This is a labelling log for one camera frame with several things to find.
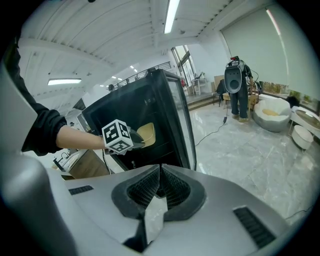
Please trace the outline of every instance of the loudspeaker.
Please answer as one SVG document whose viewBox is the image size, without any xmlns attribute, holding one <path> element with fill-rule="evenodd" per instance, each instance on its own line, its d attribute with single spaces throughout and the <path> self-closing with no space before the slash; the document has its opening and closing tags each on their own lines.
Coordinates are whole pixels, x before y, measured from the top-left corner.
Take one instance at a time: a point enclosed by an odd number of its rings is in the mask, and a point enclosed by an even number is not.
<svg viewBox="0 0 320 256">
<path fill-rule="evenodd" d="M 224 84 L 226 90 L 231 93 L 237 93 L 241 88 L 242 72 L 240 66 L 228 66 L 224 71 Z"/>
</svg>

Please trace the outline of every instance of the vent grille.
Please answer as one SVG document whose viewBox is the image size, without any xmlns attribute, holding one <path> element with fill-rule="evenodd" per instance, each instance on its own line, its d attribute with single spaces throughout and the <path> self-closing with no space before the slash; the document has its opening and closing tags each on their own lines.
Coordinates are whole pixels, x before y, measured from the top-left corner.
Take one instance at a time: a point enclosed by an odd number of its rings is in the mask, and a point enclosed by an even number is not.
<svg viewBox="0 0 320 256">
<path fill-rule="evenodd" d="M 166 195 L 168 210 L 180 205 L 190 195 L 190 186 L 181 178 L 162 169 L 162 188 Z"/>
<path fill-rule="evenodd" d="M 247 207 L 235 209 L 233 212 L 259 249 L 276 239 Z"/>
<path fill-rule="evenodd" d="M 87 186 L 71 188 L 71 189 L 69 189 L 69 192 L 73 196 L 73 195 L 80 194 L 80 193 L 83 193 L 83 192 L 87 192 L 87 191 L 90 191 L 90 190 L 93 190 L 93 189 L 94 188 L 92 186 L 87 185 Z"/>
<path fill-rule="evenodd" d="M 159 169 L 143 177 L 137 183 L 131 185 L 127 190 L 129 197 L 144 209 L 147 209 L 159 188 L 158 170 Z"/>
</svg>

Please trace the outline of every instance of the ceiling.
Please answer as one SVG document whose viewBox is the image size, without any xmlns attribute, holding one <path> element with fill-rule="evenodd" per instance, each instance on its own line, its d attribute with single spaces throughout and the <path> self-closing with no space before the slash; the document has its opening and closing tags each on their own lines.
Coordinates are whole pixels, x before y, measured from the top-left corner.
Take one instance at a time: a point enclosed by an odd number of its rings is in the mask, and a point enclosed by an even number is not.
<svg viewBox="0 0 320 256">
<path fill-rule="evenodd" d="M 38 102 L 65 115 L 85 91 L 132 63 L 197 43 L 231 2 L 181 0 L 164 34 L 167 0 L 46 0 L 22 27 L 20 74 Z M 82 81 L 48 86 L 57 78 Z"/>
</svg>

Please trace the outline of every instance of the stool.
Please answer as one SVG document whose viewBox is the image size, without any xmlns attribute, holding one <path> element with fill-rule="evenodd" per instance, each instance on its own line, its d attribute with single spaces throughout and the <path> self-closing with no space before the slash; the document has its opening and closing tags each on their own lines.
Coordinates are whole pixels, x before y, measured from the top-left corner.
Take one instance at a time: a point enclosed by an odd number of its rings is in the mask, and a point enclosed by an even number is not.
<svg viewBox="0 0 320 256">
<path fill-rule="evenodd" d="M 312 134 L 301 125 L 295 125 L 292 132 L 292 139 L 303 150 L 310 148 L 314 141 Z"/>
</svg>

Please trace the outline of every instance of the wooden table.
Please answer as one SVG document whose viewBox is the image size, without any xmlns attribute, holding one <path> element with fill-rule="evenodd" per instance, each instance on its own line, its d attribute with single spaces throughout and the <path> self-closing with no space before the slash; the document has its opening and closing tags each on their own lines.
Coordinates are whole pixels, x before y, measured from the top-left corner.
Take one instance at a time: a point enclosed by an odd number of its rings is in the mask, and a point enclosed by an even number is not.
<svg viewBox="0 0 320 256">
<path fill-rule="evenodd" d="M 93 150 L 87 150 L 68 171 L 75 179 L 84 179 L 109 175 L 105 163 Z"/>
</svg>

